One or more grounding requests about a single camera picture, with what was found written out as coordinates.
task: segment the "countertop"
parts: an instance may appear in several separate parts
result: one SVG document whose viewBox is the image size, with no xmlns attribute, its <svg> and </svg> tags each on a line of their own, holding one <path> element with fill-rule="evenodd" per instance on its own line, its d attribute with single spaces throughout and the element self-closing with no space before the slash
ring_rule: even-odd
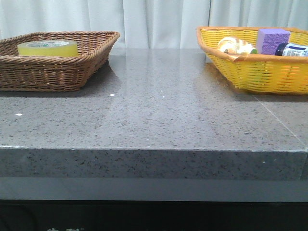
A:
<svg viewBox="0 0 308 231">
<path fill-rule="evenodd" d="M 77 92 L 0 92 L 0 176 L 308 179 L 308 96 L 235 90 L 199 49 L 113 49 Z"/>
</svg>

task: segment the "pumice sponge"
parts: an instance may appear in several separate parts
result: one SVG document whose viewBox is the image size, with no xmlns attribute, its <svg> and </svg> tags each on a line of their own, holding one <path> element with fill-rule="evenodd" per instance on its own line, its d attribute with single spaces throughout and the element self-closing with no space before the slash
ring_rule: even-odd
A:
<svg viewBox="0 0 308 231">
<path fill-rule="evenodd" d="M 259 54 L 275 55 L 277 47 L 289 42 L 290 32 L 281 28 L 264 28 L 258 30 L 256 49 Z"/>
</svg>

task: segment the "tape roll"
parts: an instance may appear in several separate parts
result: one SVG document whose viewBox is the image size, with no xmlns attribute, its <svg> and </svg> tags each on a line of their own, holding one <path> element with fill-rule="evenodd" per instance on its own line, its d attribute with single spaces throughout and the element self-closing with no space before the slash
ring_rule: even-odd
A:
<svg viewBox="0 0 308 231">
<path fill-rule="evenodd" d="M 70 40 L 43 40 L 17 45 L 19 55 L 39 56 L 78 56 L 77 43 Z"/>
</svg>

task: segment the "curtain fold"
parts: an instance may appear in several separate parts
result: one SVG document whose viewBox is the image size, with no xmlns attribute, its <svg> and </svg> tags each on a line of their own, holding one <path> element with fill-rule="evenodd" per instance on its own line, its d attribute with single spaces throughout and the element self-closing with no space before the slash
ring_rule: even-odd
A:
<svg viewBox="0 0 308 231">
<path fill-rule="evenodd" d="M 308 29 L 308 0 L 0 0 L 0 39 L 111 30 L 118 48 L 198 48 L 197 26 Z"/>
</svg>

